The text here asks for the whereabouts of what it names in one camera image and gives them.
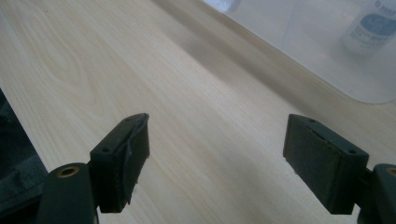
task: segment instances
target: light wood table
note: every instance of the light wood table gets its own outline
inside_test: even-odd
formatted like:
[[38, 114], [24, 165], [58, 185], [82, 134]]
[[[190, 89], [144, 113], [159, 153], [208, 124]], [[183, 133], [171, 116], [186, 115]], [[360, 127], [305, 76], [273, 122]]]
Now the light wood table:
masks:
[[50, 171], [150, 114], [132, 204], [101, 223], [356, 223], [282, 157], [288, 114], [396, 163], [396, 104], [354, 101], [199, 0], [0, 1], [0, 85]]

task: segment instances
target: white bottle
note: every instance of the white bottle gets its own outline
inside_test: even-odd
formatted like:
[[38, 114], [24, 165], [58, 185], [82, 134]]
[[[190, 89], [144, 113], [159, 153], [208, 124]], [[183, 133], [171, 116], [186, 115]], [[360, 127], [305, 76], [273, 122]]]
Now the white bottle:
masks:
[[342, 40], [350, 51], [372, 55], [396, 35], [396, 0], [372, 0], [346, 29]]

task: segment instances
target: dark object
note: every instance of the dark object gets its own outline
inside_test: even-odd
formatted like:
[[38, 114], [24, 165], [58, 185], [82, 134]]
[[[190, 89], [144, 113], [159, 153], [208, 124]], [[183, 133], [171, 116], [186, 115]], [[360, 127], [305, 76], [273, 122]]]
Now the dark object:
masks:
[[71, 163], [46, 179], [37, 224], [98, 223], [103, 213], [119, 213], [132, 192], [149, 156], [149, 115], [123, 120], [91, 152], [88, 164]]
[[98, 223], [87, 164], [71, 163], [49, 173], [37, 223]]
[[148, 115], [123, 120], [91, 151], [89, 162], [95, 199], [102, 213], [119, 213], [149, 156]]
[[361, 208], [360, 224], [396, 223], [396, 166], [366, 169], [369, 155], [316, 120], [289, 116], [283, 156], [331, 214]]
[[47, 174], [0, 90], [0, 223], [34, 223]]

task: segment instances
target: wood grain surface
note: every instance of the wood grain surface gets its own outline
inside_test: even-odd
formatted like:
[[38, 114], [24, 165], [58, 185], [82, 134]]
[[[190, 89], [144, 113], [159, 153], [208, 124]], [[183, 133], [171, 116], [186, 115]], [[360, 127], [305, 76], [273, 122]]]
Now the wood grain surface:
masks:
[[395, 103], [346, 97], [198, 0], [0, 1], [0, 86], [48, 170], [150, 114], [132, 204], [101, 223], [356, 223], [358, 207], [329, 215], [285, 162], [290, 113], [370, 168], [396, 163]]

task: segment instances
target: transparent acrylic panel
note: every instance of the transparent acrylic panel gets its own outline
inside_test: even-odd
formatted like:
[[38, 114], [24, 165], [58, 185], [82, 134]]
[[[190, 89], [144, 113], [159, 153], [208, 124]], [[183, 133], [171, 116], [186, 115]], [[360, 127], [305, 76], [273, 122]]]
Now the transparent acrylic panel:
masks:
[[365, 56], [342, 41], [368, 4], [392, 0], [213, 1], [234, 2], [222, 13], [350, 97], [372, 104], [396, 99], [395, 38]]

